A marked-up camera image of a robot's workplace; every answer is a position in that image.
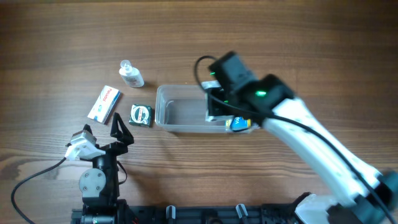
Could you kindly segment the white Panadol box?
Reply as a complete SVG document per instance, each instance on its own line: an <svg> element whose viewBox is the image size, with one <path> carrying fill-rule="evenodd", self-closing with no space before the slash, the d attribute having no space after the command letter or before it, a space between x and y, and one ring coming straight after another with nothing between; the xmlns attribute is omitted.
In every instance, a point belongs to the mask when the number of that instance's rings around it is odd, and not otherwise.
<svg viewBox="0 0 398 224"><path fill-rule="evenodd" d="M118 89L105 85L87 117L105 124L120 94Z"/></svg>

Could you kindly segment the blue yellow VapoDrops box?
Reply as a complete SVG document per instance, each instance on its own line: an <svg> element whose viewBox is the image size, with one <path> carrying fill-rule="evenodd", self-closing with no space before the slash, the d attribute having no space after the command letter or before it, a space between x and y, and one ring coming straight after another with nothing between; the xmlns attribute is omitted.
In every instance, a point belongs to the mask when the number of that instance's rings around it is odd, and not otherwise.
<svg viewBox="0 0 398 224"><path fill-rule="evenodd" d="M251 120L242 117L234 117L233 119L226 120L225 126L228 130L239 133L251 128Z"/></svg>

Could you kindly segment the dark green square packet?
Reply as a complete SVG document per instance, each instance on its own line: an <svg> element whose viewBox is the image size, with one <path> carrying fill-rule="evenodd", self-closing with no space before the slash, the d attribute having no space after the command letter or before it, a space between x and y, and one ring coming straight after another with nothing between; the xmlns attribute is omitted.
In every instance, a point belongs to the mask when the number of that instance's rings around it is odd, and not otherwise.
<svg viewBox="0 0 398 224"><path fill-rule="evenodd" d="M129 124L133 126L151 127L152 108L148 105L133 104L131 106Z"/></svg>

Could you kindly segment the white sanitizer bottle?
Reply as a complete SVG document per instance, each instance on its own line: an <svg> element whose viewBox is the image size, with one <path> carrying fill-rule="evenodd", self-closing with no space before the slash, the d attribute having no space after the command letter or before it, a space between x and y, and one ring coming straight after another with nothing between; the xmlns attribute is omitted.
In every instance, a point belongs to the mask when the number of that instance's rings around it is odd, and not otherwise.
<svg viewBox="0 0 398 224"><path fill-rule="evenodd" d="M133 67L129 60L121 61L119 74L124 82L132 88L144 86L144 79L140 71L136 67Z"/></svg>

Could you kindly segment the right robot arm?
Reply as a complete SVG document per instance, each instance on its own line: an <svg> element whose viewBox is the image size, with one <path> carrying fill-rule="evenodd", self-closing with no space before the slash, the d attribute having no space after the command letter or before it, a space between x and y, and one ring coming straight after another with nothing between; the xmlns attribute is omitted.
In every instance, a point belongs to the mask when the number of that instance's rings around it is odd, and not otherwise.
<svg viewBox="0 0 398 224"><path fill-rule="evenodd" d="M397 172L379 172L350 152L273 74L258 79L235 52L208 67L223 90L207 95L228 114L250 119L278 137L324 181L330 196L309 194L294 206L302 223L381 223L396 220Z"/></svg>

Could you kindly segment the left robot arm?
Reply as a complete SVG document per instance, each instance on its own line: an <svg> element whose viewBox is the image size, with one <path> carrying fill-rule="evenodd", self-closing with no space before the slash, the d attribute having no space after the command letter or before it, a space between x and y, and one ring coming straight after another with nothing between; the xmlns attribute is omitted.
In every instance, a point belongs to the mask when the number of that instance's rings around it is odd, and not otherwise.
<svg viewBox="0 0 398 224"><path fill-rule="evenodd" d="M120 199L118 171L124 169L117 157L128 152L134 137L123 123L119 113L113 116L110 136L115 142L100 147L103 154L89 161L92 168L85 171L79 180L83 208L72 211L71 224L128 223L138 224L139 219L124 199Z"/></svg>

